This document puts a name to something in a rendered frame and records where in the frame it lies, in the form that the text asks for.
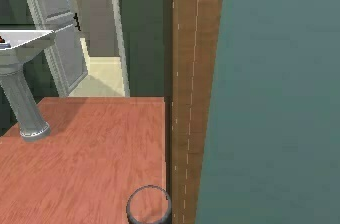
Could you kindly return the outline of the grey panelled room door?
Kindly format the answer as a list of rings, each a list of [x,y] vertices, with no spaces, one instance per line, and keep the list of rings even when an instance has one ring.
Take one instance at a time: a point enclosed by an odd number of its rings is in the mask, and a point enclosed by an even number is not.
[[[76,0],[27,0],[38,30],[53,30],[54,44],[44,50],[60,97],[68,97],[88,70],[73,19]]]

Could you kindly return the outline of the white door frame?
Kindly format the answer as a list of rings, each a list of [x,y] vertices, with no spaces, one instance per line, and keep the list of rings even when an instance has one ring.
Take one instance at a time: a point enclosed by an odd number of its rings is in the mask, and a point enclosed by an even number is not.
[[[125,93],[125,97],[130,97],[130,88],[129,88],[128,71],[127,71],[126,54],[125,54],[126,52],[125,52],[125,46],[124,46],[119,0],[112,0],[112,6],[113,6],[114,23],[115,23],[115,29],[116,29],[117,42],[118,42],[118,51],[119,51],[119,56],[120,56],[120,61],[121,61],[124,93]]]

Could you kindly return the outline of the white pedestal sink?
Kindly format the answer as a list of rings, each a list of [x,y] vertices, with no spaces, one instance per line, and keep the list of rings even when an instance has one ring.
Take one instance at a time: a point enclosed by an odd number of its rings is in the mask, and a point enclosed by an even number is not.
[[[23,65],[54,44],[53,30],[0,30],[11,48],[0,49],[0,85],[26,141],[47,136],[49,124],[43,119],[23,74]]]

